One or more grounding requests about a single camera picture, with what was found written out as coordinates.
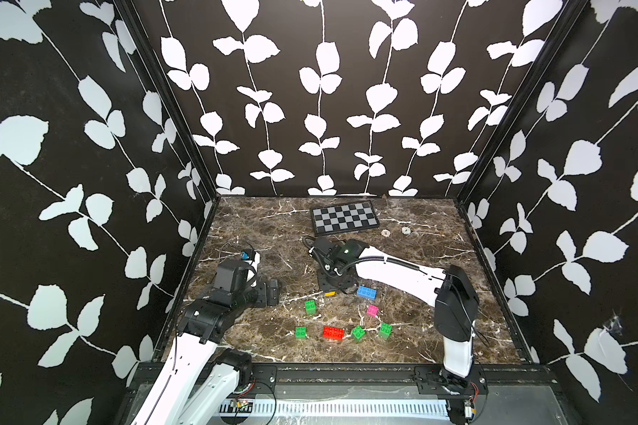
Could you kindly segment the blue lego brick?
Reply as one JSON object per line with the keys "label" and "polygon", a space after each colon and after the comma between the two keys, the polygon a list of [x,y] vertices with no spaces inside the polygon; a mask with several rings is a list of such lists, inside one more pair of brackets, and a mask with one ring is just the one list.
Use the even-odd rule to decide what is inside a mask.
{"label": "blue lego brick", "polygon": [[377,291],[372,288],[360,286],[357,289],[356,296],[363,299],[374,300],[377,297]]}

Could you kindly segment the pink lego brick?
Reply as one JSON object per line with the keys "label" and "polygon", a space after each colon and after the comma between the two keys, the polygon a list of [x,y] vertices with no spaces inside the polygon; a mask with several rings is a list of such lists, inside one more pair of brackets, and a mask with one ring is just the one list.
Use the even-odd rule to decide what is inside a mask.
{"label": "pink lego brick", "polygon": [[374,305],[368,305],[367,306],[367,315],[370,316],[370,317],[377,318],[377,316],[379,315],[379,308],[377,306],[374,306]]}

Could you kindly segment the red lego brick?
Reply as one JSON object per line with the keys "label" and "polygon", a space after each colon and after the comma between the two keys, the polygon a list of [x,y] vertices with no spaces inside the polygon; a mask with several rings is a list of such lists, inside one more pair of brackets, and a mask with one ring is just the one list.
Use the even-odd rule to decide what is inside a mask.
{"label": "red lego brick", "polygon": [[331,341],[342,341],[345,337],[345,331],[340,328],[324,326],[322,337]]}

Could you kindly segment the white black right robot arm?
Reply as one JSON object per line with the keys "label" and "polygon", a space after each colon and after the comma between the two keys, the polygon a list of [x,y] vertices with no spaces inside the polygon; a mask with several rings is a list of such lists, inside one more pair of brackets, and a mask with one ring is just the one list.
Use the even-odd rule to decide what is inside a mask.
{"label": "white black right robot arm", "polygon": [[350,279],[370,280],[431,306],[433,325],[443,339],[441,377],[447,381],[469,377],[480,298],[464,269],[420,266],[355,239],[335,243],[325,237],[305,237],[303,244],[317,262],[319,276],[333,288]]}

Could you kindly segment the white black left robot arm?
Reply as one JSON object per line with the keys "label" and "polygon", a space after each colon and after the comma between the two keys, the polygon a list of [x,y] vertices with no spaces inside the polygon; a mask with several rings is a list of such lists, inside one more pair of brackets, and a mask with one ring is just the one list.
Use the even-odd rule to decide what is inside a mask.
{"label": "white black left robot arm", "polygon": [[173,346],[131,424],[206,424],[228,396],[253,387],[252,357],[228,349],[214,357],[224,334],[249,308],[276,306],[277,280],[258,275],[252,250],[216,268],[213,291],[187,306]]}

